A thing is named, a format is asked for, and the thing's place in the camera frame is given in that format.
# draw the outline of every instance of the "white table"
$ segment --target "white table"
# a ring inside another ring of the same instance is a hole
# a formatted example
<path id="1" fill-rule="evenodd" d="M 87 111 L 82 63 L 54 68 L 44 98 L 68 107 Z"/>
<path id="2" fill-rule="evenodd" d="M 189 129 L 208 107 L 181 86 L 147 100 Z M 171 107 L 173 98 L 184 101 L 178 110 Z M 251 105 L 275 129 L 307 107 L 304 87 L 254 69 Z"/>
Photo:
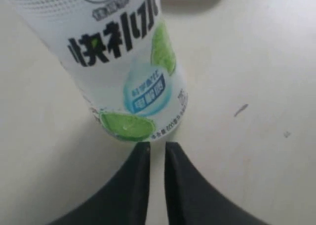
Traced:
<path id="1" fill-rule="evenodd" d="M 0 10 L 0 224 L 43 224 L 95 193 L 132 147 L 106 135 L 57 59 Z M 225 196 L 276 225 L 315 223 L 315 10 L 316 0 L 163 2 L 190 92 L 172 140 Z M 149 225 L 167 224 L 162 146 Z"/>

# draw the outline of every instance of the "black object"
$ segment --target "black object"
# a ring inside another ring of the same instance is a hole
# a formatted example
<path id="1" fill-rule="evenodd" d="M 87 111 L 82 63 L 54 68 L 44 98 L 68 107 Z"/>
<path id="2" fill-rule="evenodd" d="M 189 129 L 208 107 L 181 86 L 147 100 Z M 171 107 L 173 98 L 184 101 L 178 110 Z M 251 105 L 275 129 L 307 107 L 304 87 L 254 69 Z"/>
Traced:
<path id="1" fill-rule="evenodd" d="M 51 225 L 144 225 L 149 197 L 150 144 L 138 143 L 114 177 L 77 209 Z"/>
<path id="2" fill-rule="evenodd" d="M 170 225 L 266 225 L 219 193 L 178 143 L 167 143 L 165 195 Z"/>

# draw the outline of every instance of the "plastic bottle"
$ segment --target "plastic bottle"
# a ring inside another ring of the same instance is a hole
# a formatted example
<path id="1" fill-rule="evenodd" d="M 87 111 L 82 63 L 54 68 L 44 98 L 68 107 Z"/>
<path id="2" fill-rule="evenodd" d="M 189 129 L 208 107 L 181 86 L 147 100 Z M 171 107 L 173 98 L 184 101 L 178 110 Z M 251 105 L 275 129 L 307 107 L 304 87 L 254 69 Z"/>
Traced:
<path id="1" fill-rule="evenodd" d="M 9 0 L 120 140 L 153 141 L 179 124 L 188 94 L 160 0 Z"/>

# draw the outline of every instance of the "white bottle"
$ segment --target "white bottle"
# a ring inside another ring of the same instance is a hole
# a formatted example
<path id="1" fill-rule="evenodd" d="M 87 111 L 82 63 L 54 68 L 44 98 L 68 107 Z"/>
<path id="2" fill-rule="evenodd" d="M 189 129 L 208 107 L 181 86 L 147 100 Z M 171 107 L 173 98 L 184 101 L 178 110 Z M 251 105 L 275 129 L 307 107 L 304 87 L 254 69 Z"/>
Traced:
<path id="1" fill-rule="evenodd" d="M 160 0 L 9 0 L 120 140 L 170 133 L 188 94 Z"/>

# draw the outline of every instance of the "bottle label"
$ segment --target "bottle label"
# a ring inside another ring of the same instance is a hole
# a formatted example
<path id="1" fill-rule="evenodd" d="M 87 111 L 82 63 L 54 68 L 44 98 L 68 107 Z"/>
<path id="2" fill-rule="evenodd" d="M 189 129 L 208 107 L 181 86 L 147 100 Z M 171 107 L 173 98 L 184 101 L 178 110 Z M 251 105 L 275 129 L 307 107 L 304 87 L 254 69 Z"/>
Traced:
<path id="1" fill-rule="evenodd" d="M 177 126 L 188 94 L 159 0 L 10 1 L 111 135 L 156 140 Z"/>

